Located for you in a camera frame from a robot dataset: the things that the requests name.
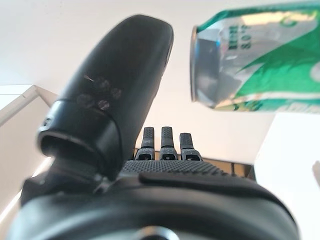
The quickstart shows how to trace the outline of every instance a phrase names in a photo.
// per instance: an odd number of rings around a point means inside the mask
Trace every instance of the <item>textured palm grip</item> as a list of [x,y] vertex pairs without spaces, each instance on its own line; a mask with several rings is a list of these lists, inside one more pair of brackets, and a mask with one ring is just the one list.
[[228,175],[220,168],[204,161],[127,161],[122,173],[176,173],[196,175]]

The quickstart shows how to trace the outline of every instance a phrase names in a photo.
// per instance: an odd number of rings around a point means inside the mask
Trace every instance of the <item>black plastic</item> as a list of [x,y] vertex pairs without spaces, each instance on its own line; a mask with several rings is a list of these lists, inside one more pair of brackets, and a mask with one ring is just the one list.
[[161,149],[160,160],[178,160],[178,154],[175,149],[172,127],[164,126],[161,129]]
[[180,154],[181,160],[203,161],[200,153],[194,149],[194,144],[190,133],[180,133]]
[[135,160],[155,160],[155,129],[145,127],[143,129],[143,139],[141,148],[136,152]]
[[[179,178],[190,183],[194,177]],[[144,175],[140,180],[122,178],[103,196],[70,194],[33,199],[18,214],[7,240],[86,240],[145,226],[219,240],[299,239],[288,212],[268,199],[153,185],[159,183],[159,175]]]
[[155,148],[155,129],[153,127],[145,127],[143,129],[143,139],[141,143],[142,149]]
[[172,43],[172,27],[164,21],[135,15],[119,23],[53,104],[39,129],[41,151],[55,155],[72,142],[91,152],[91,164],[114,180],[132,156]]

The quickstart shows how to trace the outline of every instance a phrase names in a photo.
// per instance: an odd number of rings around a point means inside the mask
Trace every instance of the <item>green soda can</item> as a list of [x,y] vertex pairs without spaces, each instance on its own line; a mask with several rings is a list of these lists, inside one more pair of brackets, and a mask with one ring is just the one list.
[[192,31],[191,97],[227,111],[320,113],[320,2],[219,12]]

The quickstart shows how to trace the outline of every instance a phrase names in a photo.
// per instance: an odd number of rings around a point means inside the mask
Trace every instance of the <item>ceiling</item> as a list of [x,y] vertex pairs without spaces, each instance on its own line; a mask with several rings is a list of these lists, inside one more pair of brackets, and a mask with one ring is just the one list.
[[[191,103],[189,49],[194,25],[221,10],[256,5],[256,2],[3,0],[0,3],[0,84],[35,84],[59,93],[90,50],[118,22],[134,14],[160,18],[173,26],[175,42],[145,121],[146,126],[155,127],[157,147],[161,126],[172,126],[176,144],[179,133],[190,132],[194,146],[203,156],[252,163],[274,115],[218,112]],[[277,1],[260,0],[259,4],[274,2]]]

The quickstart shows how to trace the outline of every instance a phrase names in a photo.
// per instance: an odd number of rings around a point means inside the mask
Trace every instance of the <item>can rim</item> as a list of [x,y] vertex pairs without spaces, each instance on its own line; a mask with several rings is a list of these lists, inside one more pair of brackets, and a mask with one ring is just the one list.
[[190,43],[190,91],[191,101],[196,101],[196,86],[195,86],[195,68],[196,68],[196,42],[197,42],[197,26],[192,28],[191,43]]

